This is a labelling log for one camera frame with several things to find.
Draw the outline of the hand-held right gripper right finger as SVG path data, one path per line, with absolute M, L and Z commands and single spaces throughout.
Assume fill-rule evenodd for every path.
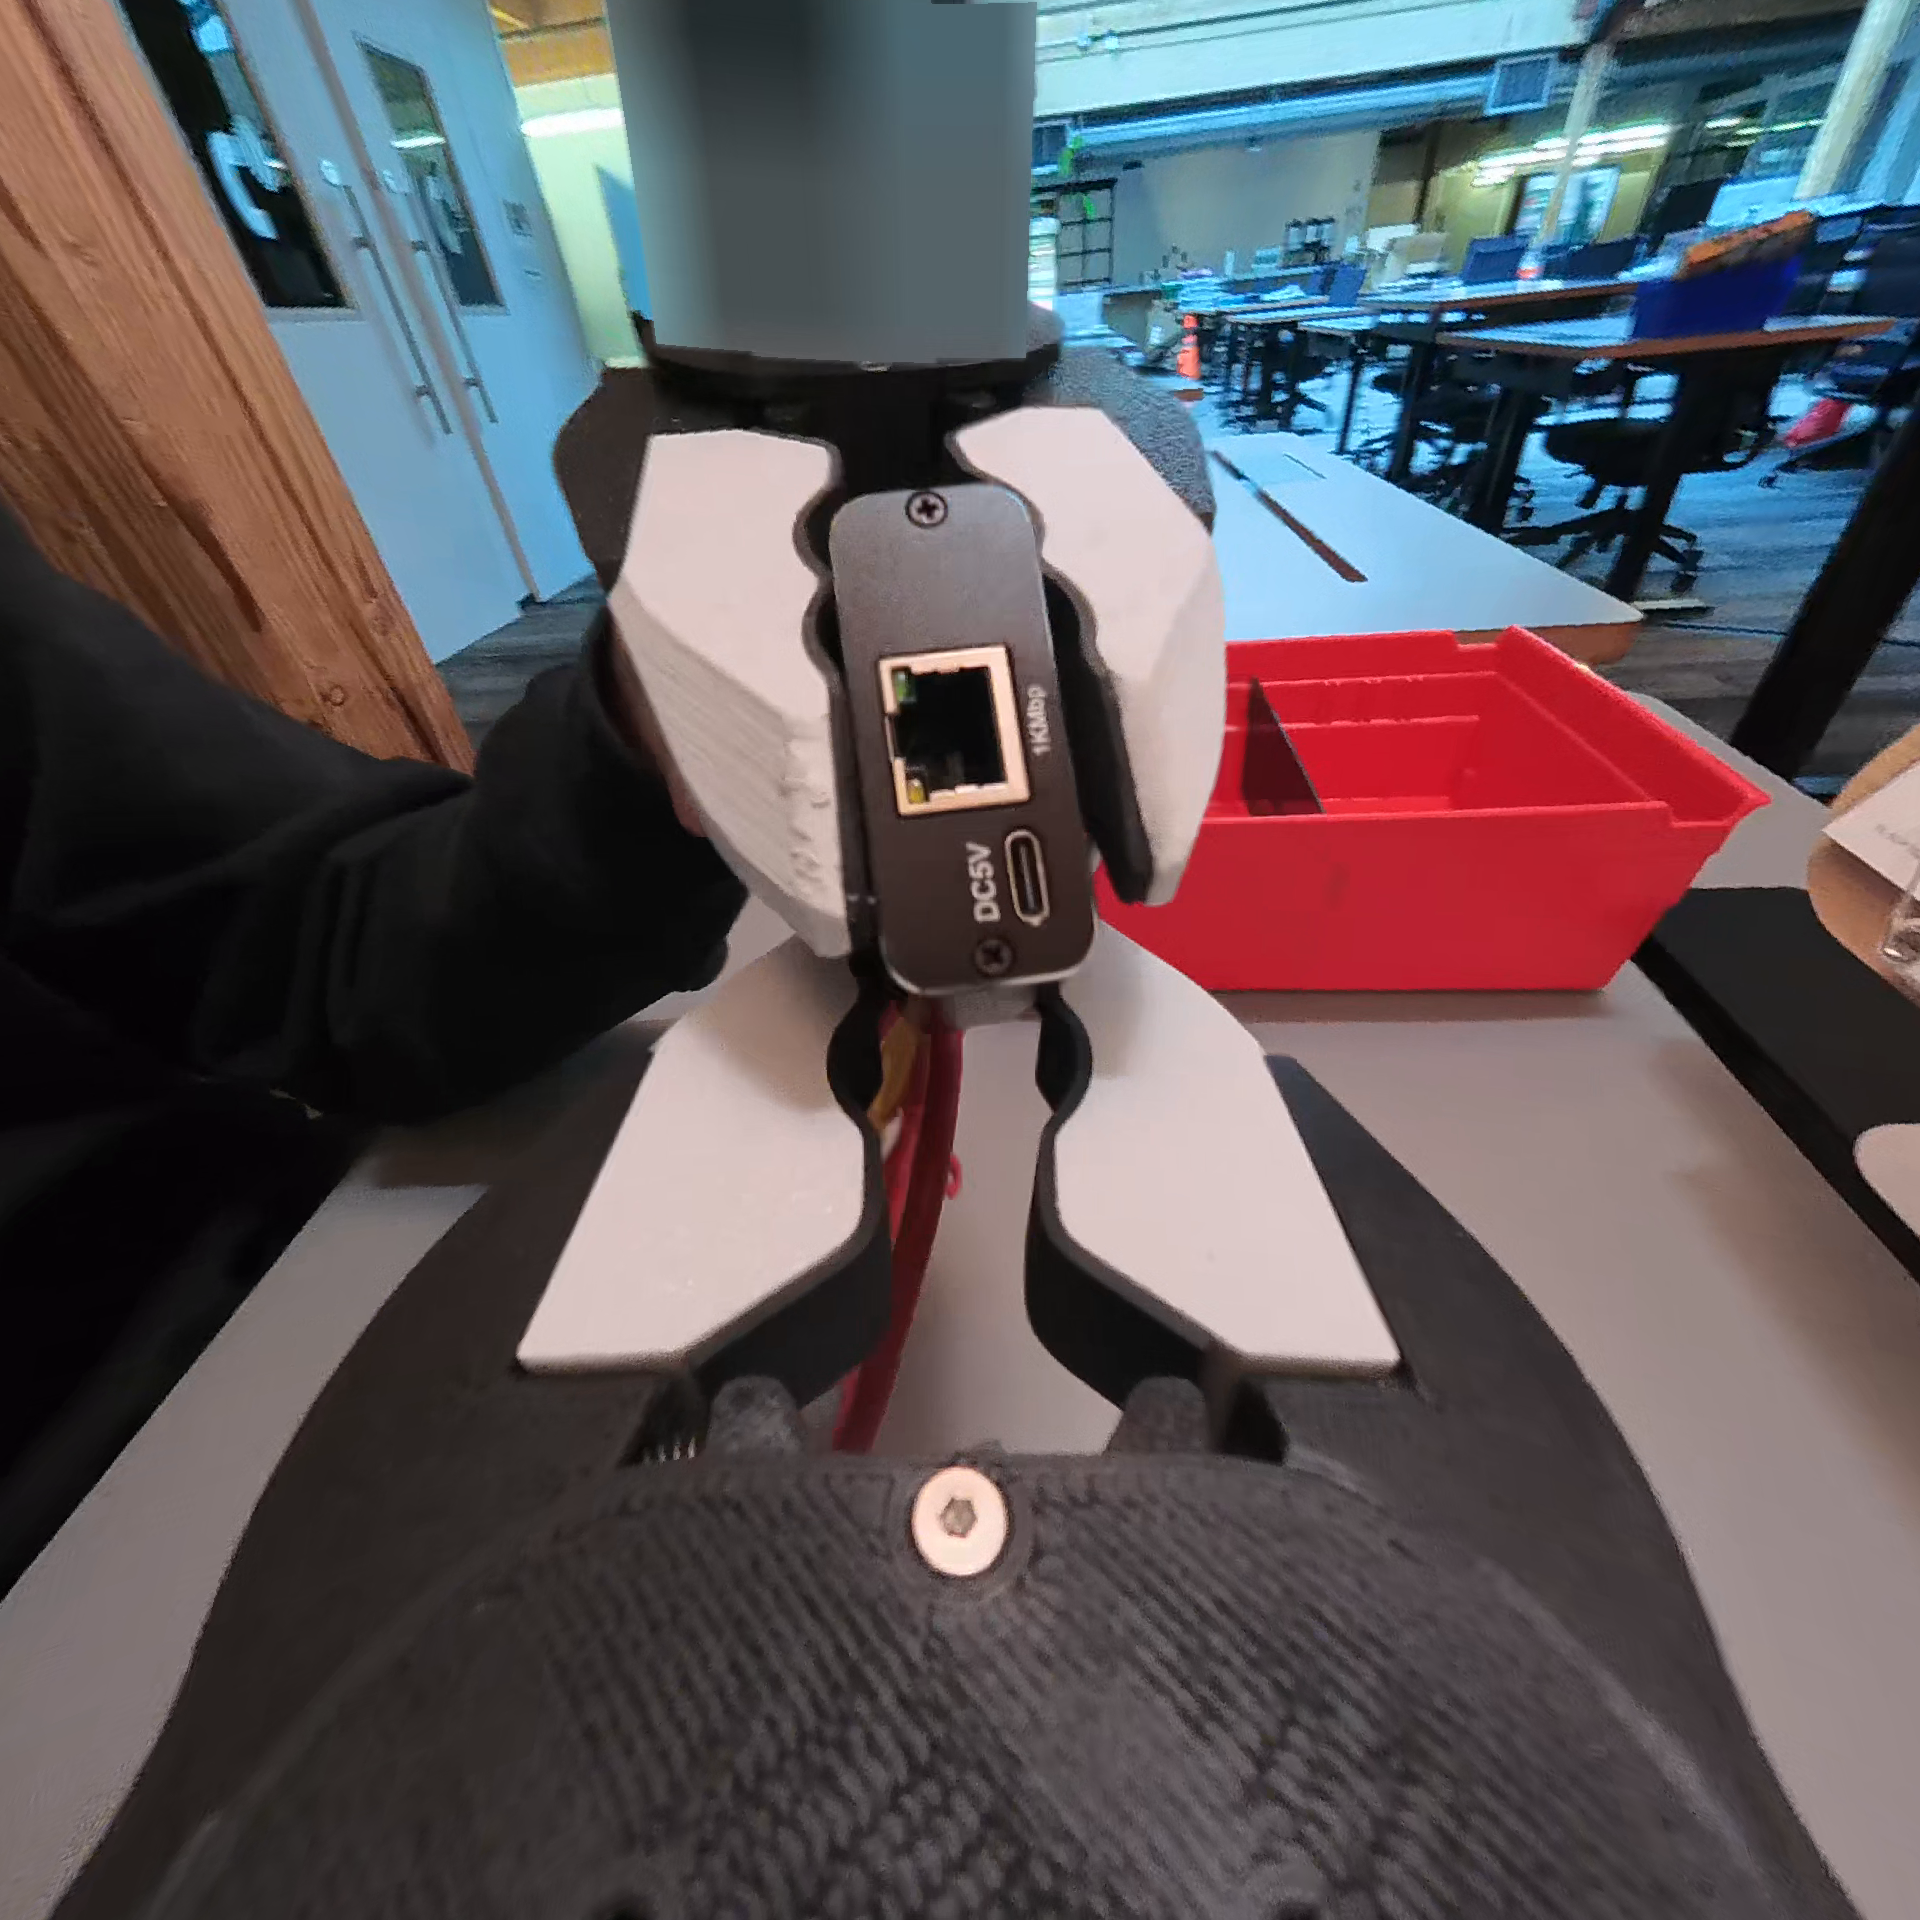
M 1386 1380 L 1401 1345 L 1262 1045 L 1139 943 L 1040 1000 L 1047 1104 L 1024 1309 L 1120 1408 L 1154 1379 L 1219 1408 L 1264 1379 Z

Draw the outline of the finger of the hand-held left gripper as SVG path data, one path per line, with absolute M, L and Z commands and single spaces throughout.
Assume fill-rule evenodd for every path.
M 959 427 L 954 459 L 1015 491 L 1077 621 L 1093 713 L 1072 725 L 1085 806 L 1115 899 L 1170 903 L 1226 736 L 1226 590 L 1211 531 L 1093 406 L 1021 406 Z
M 870 859 L 832 575 L 810 515 L 843 477 L 819 439 L 714 427 L 650 441 L 608 605 L 707 833 L 807 949 L 849 963 Z

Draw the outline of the black ethernet splitter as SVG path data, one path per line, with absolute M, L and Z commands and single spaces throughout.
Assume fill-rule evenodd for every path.
M 997 484 L 864 494 L 829 563 L 879 959 L 923 998 L 1066 977 L 1098 911 L 1035 520 Z

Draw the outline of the person's left hand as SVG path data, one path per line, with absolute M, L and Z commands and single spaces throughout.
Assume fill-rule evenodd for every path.
M 594 643 L 594 675 L 613 729 L 621 733 L 630 755 L 662 784 L 679 825 L 695 836 L 707 836 L 705 815 L 688 791 L 640 678 L 634 651 L 611 608 L 601 608 L 601 631 L 601 640 Z

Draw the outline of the white door with window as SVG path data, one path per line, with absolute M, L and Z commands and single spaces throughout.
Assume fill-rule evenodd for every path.
M 598 366 L 565 277 L 493 5 L 315 5 L 344 113 L 454 441 L 525 603 L 593 564 L 554 446 Z
M 526 593 L 319 5 L 123 1 L 430 660 Z

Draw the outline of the black bin divider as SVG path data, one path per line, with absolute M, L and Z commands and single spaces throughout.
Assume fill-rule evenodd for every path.
M 1241 691 L 1224 760 L 1232 765 L 1240 813 L 1251 820 L 1321 819 L 1327 805 L 1261 678 Z

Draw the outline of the long white table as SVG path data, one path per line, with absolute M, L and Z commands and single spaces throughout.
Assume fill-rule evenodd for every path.
M 1621 660 L 1641 612 L 1295 433 L 1207 441 L 1231 640 L 1526 628 Z

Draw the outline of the red plastic bin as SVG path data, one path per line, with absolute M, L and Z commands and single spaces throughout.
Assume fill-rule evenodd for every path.
M 1251 820 L 1232 765 L 1181 894 L 1101 917 L 1211 991 L 1595 991 L 1769 798 L 1531 631 L 1229 647 L 1327 813 Z

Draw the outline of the black office chair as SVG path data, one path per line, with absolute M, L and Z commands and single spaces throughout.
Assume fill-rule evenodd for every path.
M 1683 476 L 1736 472 L 1754 464 L 1771 439 L 1763 399 L 1719 399 L 1711 425 L 1705 439 L 1690 452 Z M 1632 496 L 1646 494 L 1654 452 L 1664 432 L 1667 420 L 1632 414 L 1563 420 L 1546 432 L 1546 455 L 1586 479 L 1578 515 L 1538 528 L 1549 544 L 1568 548 L 1567 567 L 1613 551 L 1629 537 L 1634 518 Z

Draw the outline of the wood top desk black legs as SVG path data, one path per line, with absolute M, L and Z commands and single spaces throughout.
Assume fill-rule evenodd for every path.
M 1435 348 L 1465 357 L 1471 371 L 1497 390 L 1471 526 L 1502 535 L 1522 448 L 1549 401 L 1606 392 L 1613 377 L 1672 375 L 1672 406 L 1649 444 L 1643 477 L 1632 487 L 1640 503 L 1626 507 L 1616 555 L 1602 581 L 1609 596 L 1634 603 L 1657 555 L 1670 507 L 1683 479 L 1705 468 L 1718 427 L 1731 425 L 1747 399 L 1769 399 L 1798 351 L 1878 340 L 1903 327 L 1904 320 L 1887 316 L 1768 320 L 1760 327 L 1667 339 L 1638 339 L 1629 318 L 1446 327 L 1435 334 Z

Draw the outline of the black table mat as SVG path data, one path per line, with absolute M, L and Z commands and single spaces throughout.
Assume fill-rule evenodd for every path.
M 1846 951 L 1794 886 L 1694 886 L 1638 952 L 1640 969 L 1917 1278 L 1917 1172 L 1898 1195 L 1858 1152 L 1917 1147 L 1917 1003 Z

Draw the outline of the blue plastic bin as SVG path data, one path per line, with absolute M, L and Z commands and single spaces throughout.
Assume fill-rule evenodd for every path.
M 1749 257 L 1714 272 L 1641 278 L 1629 339 L 1657 342 L 1766 329 L 1785 313 L 1798 278 L 1798 256 Z

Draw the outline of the black slanted pole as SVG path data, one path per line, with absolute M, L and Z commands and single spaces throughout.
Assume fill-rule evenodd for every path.
M 1918 414 L 1910 414 L 1763 670 L 1731 747 L 1781 779 L 1808 767 L 1918 581 Z

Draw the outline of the paper sheets on clipboard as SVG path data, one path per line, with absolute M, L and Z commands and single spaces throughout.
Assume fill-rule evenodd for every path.
M 1911 763 L 1918 763 L 1917 727 L 1878 755 L 1839 793 L 1829 820 L 1835 811 L 1858 805 Z M 1875 969 L 1910 1000 L 1918 1000 L 1918 884 L 1917 896 L 1898 896 L 1887 879 L 1831 845 L 1826 825 L 1808 859 L 1808 896 L 1815 917 L 1846 951 Z

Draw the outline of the wooden post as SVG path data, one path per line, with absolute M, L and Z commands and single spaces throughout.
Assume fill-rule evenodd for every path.
M 210 678 L 474 747 L 114 5 L 2 5 L 5 505 Z

